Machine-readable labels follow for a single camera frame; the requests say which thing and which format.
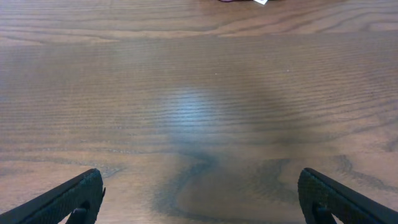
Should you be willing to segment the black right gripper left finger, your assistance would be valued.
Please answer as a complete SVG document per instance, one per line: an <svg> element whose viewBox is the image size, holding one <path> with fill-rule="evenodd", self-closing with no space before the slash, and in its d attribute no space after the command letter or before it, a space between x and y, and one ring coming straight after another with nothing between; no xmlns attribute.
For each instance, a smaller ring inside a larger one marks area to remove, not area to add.
<svg viewBox="0 0 398 224"><path fill-rule="evenodd" d="M105 188L101 172L89 169L38 197L1 214L4 224L94 224Z"/></svg>

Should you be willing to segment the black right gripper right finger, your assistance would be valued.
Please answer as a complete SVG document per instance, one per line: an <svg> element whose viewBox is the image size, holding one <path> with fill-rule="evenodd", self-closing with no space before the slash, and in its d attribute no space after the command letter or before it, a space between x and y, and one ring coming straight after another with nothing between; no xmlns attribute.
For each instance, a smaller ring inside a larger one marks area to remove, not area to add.
<svg viewBox="0 0 398 224"><path fill-rule="evenodd" d="M396 211L308 167L300 173L298 197L308 224L397 223Z"/></svg>

